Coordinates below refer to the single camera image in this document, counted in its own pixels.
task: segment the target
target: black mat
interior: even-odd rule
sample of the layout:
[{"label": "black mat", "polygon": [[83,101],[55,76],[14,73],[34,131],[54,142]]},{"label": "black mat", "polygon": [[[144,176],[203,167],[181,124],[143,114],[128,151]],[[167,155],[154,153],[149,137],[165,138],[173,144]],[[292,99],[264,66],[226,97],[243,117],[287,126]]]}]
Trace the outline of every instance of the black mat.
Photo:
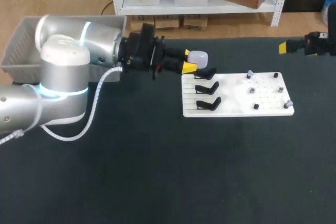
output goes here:
[{"label": "black mat", "polygon": [[36,129],[0,146],[0,223],[335,223],[336,58],[280,56],[283,41],[168,44],[219,73],[281,72],[293,116],[184,118],[181,77],[124,74],[82,139]]}]

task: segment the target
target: cable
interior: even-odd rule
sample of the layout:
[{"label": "cable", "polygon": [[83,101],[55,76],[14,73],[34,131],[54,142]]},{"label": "cable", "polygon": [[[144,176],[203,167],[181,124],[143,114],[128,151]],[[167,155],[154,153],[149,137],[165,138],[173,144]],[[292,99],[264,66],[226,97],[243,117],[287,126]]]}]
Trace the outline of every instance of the cable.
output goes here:
[{"label": "cable", "polygon": [[103,15],[104,11],[106,10],[106,8],[113,3],[113,0],[111,2],[109,2],[105,7],[104,9],[101,11],[100,15]]},{"label": "cable", "polygon": [[111,2],[109,2],[109,3],[104,7],[104,9],[101,11],[101,14],[100,14],[100,15],[103,15],[105,9],[106,9],[110,4],[112,4],[112,3],[113,3],[113,0],[112,0]]},{"label": "cable", "polygon": [[12,134],[2,138],[0,140],[0,145],[3,144],[3,143],[6,143],[7,141],[13,139],[13,138],[18,138],[20,136],[23,136],[24,132],[23,130],[17,130],[17,131],[14,131]]},{"label": "cable", "polygon": [[98,85],[97,85],[97,88],[96,88],[95,95],[94,95],[94,99],[93,99],[93,104],[92,104],[92,109],[91,109],[91,113],[90,113],[90,116],[89,116],[89,120],[88,120],[86,126],[84,127],[84,129],[77,136],[63,137],[63,136],[59,136],[59,135],[55,134],[54,132],[52,132],[50,129],[48,129],[44,125],[42,125],[41,128],[43,130],[45,130],[45,132],[47,132],[50,136],[52,136],[52,137],[54,137],[54,138],[56,138],[58,140],[61,140],[61,141],[67,141],[67,142],[69,142],[69,141],[74,141],[74,140],[77,140],[77,139],[81,138],[88,131],[88,129],[91,126],[91,123],[92,123],[92,120],[93,120],[93,117],[94,117],[94,113],[96,112],[96,106],[97,106],[97,102],[98,102],[101,86],[103,85],[104,80],[106,79],[106,77],[109,74],[113,73],[113,72],[122,72],[122,67],[111,68],[108,71],[106,71],[103,74],[103,76],[100,78],[100,80],[98,82]]},{"label": "cable", "polygon": [[17,130],[14,131],[12,134],[0,139],[0,145],[3,143],[6,143],[7,141],[13,139],[13,138],[18,138],[20,136],[23,136],[25,134],[26,131],[29,131],[30,129],[32,129],[33,127],[36,126],[37,122],[40,120],[41,118],[41,114],[42,114],[42,105],[41,105],[41,95],[40,93],[36,90],[36,87],[30,84],[23,84],[23,86],[28,86],[30,88],[32,88],[34,90],[34,92],[37,95],[38,98],[38,107],[37,107],[37,112],[34,118],[33,123],[31,124],[31,126],[29,126],[27,129],[25,130]]}]

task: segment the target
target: gray plastic tray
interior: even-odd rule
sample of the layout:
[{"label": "gray plastic tray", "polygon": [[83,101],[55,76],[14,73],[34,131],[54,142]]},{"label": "gray plastic tray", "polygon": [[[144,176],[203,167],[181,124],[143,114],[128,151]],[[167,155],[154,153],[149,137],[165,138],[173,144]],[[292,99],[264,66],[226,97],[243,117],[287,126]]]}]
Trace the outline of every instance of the gray plastic tray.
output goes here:
[{"label": "gray plastic tray", "polygon": [[[39,83],[40,82],[40,55],[35,47],[35,29],[41,17],[24,17],[16,27],[1,61],[1,68],[7,72],[14,82]],[[69,16],[69,18],[82,18],[90,22],[118,27],[124,32],[125,16]],[[90,66],[90,81],[98,82],[100,77],[108,70],[101,66]],[[109,75],[105,81],[119,81],[120,73]]]}]

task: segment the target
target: metal shelf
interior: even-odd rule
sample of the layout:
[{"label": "metal shelf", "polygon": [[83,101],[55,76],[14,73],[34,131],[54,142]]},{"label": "metal shelf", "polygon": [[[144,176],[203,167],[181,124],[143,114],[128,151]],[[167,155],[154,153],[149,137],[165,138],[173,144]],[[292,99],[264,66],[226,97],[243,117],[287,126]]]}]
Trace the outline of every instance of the metal shelf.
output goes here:
[{"label": "metal shelf", "polygon": [[160,0],[155,6],[131,6],[122,1],[120,14],[123,15],[168,15],[168,14],[209,14],[209,13],[272,13],[277,0],[266,0],[258,9],[237,5],[225,0],[209,0],[207,6],[175,6],[174,0]]},{"label": "metal shelf", "polygon": [[117,15],[274,13],[271,26],[278,26],[284,2],[265,0],[258,9],[252,9],[225,0],[209,0],[207,6],[175,6],[174,0],[160,0],[156,6],[131,6],[126,0],[113,0]]}]

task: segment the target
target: screw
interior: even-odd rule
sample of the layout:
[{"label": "screw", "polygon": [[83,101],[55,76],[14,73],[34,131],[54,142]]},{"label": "screw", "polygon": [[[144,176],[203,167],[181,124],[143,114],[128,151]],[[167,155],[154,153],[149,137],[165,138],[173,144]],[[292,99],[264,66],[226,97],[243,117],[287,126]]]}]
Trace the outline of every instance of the screw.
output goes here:
[{"label": "screw", "polygon": [[289,107],[293,106],[293,102],[291,100],[288,100],[285,105],[283,106],[285,109],[288,109]]},{"label": "screw", "polygon": [[247,78],[247,79],[250,79],[251,76],[253,76],[253,74],[254,74],[254,73],[253,73],[251,70],[249,70],[249,71],[247,72],[246,78]]}]

